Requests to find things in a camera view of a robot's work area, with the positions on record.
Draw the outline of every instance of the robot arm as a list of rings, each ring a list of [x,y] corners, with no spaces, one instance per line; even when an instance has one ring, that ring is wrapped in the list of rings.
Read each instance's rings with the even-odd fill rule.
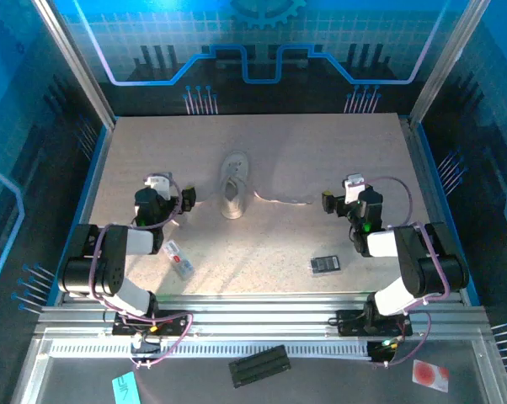
[[[135,195],[137,226],[162,223],[178,203],[169,192],[170,173],[152,174],[144,189]],[[195,206],[195,189],[182,190],[179,214]],[[68,246],[67,257],[59,272],[59,289],[75,295],[89,295],[88,276],[95,244],[102,231],[96,225],[78,225]],[[95,293],[111,305],[135,316],[151,316],[158,310],[154,294],[125,277],[125,256],[156,254],[163,245],[162,227],[138,230],[129,226],[110,226],[105,233],[94,275]]]
[[[432,295],[443,294],[444,285],[426,247],[424,235],[414,226],[382,228],[382,195],[367,185],[359,174],[349,175],[343,183],[346,193],[335,197],[323,193],[323,209],[338,217],[345,216],[351,225],[355,250],[363,257],[397,257],[401,276],[383,290],[370,295],[364,309],[365,328],[383,317],[407,314],[406,309]],[[465,288],[468,268],[444,223],[425,227],[450,291]]]

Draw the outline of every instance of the cable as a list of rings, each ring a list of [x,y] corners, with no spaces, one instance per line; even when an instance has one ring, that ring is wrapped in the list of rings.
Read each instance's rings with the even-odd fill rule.
[[[411,309],[413,309],[416,306],[421,306],[423,304],[426,305],[430,301],[444,300],[444,299],[448,298],[448,296],[450,296],[450,284],[448,283],[448,279],[446,278],[445,272],[442,270],[442,267],[440,266],[439,259],[437,258],[437,254],[435,253],[435,250],[433,248],[433,244],[431,244],[430,237],[429,237],[427,231],[425,230],[424,225],[422,223],[420,223],[419,221],[417,221],[417,222],[413,223],[413,226],[417,226],[422,233],[422,237],[424,238],[425,246],[428,248],[428,252],[430,253],[430,257],[433,260],[433,264],[435,266],[435,269],[437,270],[437,274],[440,277],[440,280],[442,282],[442,285],[443,285],[443,288],[445,291],[441,296],[425,296],[422,300],[415,301],[412,305],[405,307],[403,309],[403,313],[405,313],[405,311],[408,313]],[[385,368],[387,368],[388,366],[394,366],[396,364],[401,364],[405,360],[413,357],[413,355],[415,355],[419,351],[419,349],[422,348],[426,339],[428,339],[428,336],[430,335],[431,315],[427,311],[416,311],[415,313],[424,313],[428,317],[428,328],[424,334],[424,338],[422,338],[422,341],[420,341],[420,343],[416,346],[416,348],[413,349],[409,354],[407,354],[403,358],[398,359],[394,362],[390,361],[390,362],[384,362],[383,364],[375,364],[375,366],[384,366]]]
[[[264,198],[261,195],[259,195],[259,193],[256,190],[253,191],[253,195],[255,195],[255,197],[257,197],[261,200],[264,200],[265,202],[271,202],[273,204],[294,205],[294,206],[308,206],[308,205],[313,204],[313,202],[300,202],[297,199],[290,199],[290,200],[267,199],[267,198]]]
[[[356,320],[361,319],[365,315],[366,315],[365,313],[361,313],[354,318],[346,318],[346,319],[338,319],[337,317],[330,317],[328,319],[328,324],[329,324],[329,326],[336,327],[339,324],[345,324],[347,322],[355,322]]]
[[[163,227],[166,224],[168,224],[170,221],[172,221],[179,214],[180,209],[182,207],[183,195],[182,195],[182,191],[181,191],[179,185],[170,176],[168,176],[166,174],[161,174],[161,173],[149,174],[149,176],[151,176],[151,175],[162,176],[162,177],[166,178],[169,181],[169,183],[175,187],[175,189],[177,190],[177,194],[178,194],[177,204],[175,205],[175,207],[173,208],[173,210],[171,211],[171,213],[169,214],[168,218],[165,221],[162,221],[160,223],[157,223],[155,225],[150,225],[150,226],[133,226],[132,224],[130,224],[128,227],[131,228],[132,230],[151,230],[151,229],[156,229],[158,227]],[[188,331],[194,321],[194,315],[189,311],[185,311],[183,313],[174,314],[172,316],[159,317],[159,318],[148,318],[148,317],[136,316],[134,314],[128,313],[128,312],[122,310],[121,308],[109,303],[103,297],[96,295],[95,284],[94,284],[94,276],[96,274],[96,266],[97,266],[99,254],[101,251],[101,247],[102,247],[102,242],[104,241],[105,233],[113,225],[114,224],[110,223],[110,224],[104,226],[102,228],[102,230],[100,231],[98,238],[96,239],[96,243],[94,245],[93,258],[91,260],[91,266],[90,266],[89,274],[88,274],[89,297],[99,301],[106,308],[113,310],[113,311],[117,311],[122,316],[126,316],[127,318],[135,319],[140,322],[168,322],[170,320],[175,320],[177,318],[184,317],[184,316],[187,316],[189,318],[188,325],[184,329],[184,332],[182,333],[180,338],[175,342],[175,344],[161,358],[156,359],[147,365],[147,367],[150,367],[151,364],[157,364],[160,361],[162,361],[164,358],[166,358],[170,352],[173,352],[173,350],[177,347],[177,345],[179,345],[179,343],[184,339],[184,337],[186,337],[186,334],[188,333]]]
[[[179,344],[182,342],[184,337],[186,337],[186,334],[188,334],[188,331],[192,327],[193,322],[194,322],[194,316],[192,316],[192,314],[189,313],[188,314],[188,324],[186,325],[186,328],[184,329],[183,333],[180,335],[180,337],[177,339],[177,341],[175,341],[174,344],[168,349],[168,351],[164,355],[162,355],[161,357],[159,357],[157,359],[150,360],[150,361],[148,360],[146,363],[142,363],[141,361],[135,361],[133,358],[130,358],[130,360],[132,361],[132,363],[134,363],[136,365],[136,367],[138,369],[141,366],[143,366],[145,368],[150,368],[151,366],[153,366],[155,364],[159,364],[164,359],[166,359],[179,346]]]
[[[352,243],[355,243],[355,239],[353,237],[351,237],[351,232],[353,231],[353,226],[351,225],[349,227],[349,239]]]
[[[383,177],[376,177],[376,178],[368,179],[367,181],[364,181],[362,183],[353,183],[353,184],[350,184],[349,187],[350,188],[360,187],[362,185],[368,185],[368,184],[374,183],[376,181],[380,181],[382,179],[391,179],[392,181],[396,181],[397,183],[400,183],[405,188],[405,191],[407,191],[407,196],[408,196],[407,217],[405,218],[405,221],[403,221],[401,224],[399,224],[397,226],[392,226],[392,227],[406,226],[409,223],[409,221],[411,220],[411,215],[413,214],[413,194],[411,194],[411,190],[409,189],[409,187],[407,186],[407,184],[404,181],[402,181],[399,178],[387,175],[387,176],[383,176]]]
[[[441,296],[425,296],[422,300],[415,301],[412,305],[409,305],[403,309],[403,312],[408,312],[412,310],[414,307],[427,305],[430,301],[439,301],[447,299],[450,296],[450,284],[448,283],[448,279],[446,278],[445,272],[442,270],[440,266],[439,259],[437,258],[437,254],[435,249],[433,248],[433,244],[431,244],[430,236],[428,232],[425,230],[425,227],[419,221],[413,223],[413,226],[417,226],[422,232],[422,238],[424,238],[425,246],[428,248],[428,252],[430,253],[430,258],[433,261],[435,269],[437,270],[437,274],[439,275],[440,281],[442,282],[442,286],[444,288],[444,292]]]
[[[414,349],[411,352],[409,352],[407,355],[405,355],[403,358],[400,358],[398,360],[394,360],[394,358],[392,358],[392,360],[390,362],[383,362],[382,364],[373,364],[375,367],[377,367],[377,368],[378,367],[388,368],[388,367],[391,367],[391,366],[395,366],[397,364],[402,364],[407,359],[411,359],[422,348],[422,346],[425,344],[425,341],[428,339],[428,336],[430,335],[430,331],[431,331],[431,315],[427,311],[416,311],[416,313],[424,313],[428,317],[428,328],[426,329],[426,331],[424,333],[424,337],[419,342],[419,344],[416,347],[414,347]]]

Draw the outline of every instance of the white shoe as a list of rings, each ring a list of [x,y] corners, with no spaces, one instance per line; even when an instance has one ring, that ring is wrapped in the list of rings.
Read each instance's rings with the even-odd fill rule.
[[[248,156],[242,151],[232,151],[221,165],[218,198],[221,214],[227,219],[238,219],[246,209],[248,170]]]

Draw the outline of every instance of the pink sticker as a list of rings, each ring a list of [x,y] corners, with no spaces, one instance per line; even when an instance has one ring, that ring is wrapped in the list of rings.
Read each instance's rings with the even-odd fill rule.
[[[414,360],[413,382],[438,391],[448,392],[448,369]]]

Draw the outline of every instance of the glass panel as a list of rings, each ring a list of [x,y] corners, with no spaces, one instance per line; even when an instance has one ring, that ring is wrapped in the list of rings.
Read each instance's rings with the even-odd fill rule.
[[[408,114],[466,3],[56,0],[118,115]]]
[[[489,4],[424,129],[437,164],[453,155],[441,180],[482,303],[507,310],[507,0]]]
[[[1,1],[0,402],[32,336],[29,310],[49,293],[50,281],[22,268],[55,272],[101,126],[33,4]]]

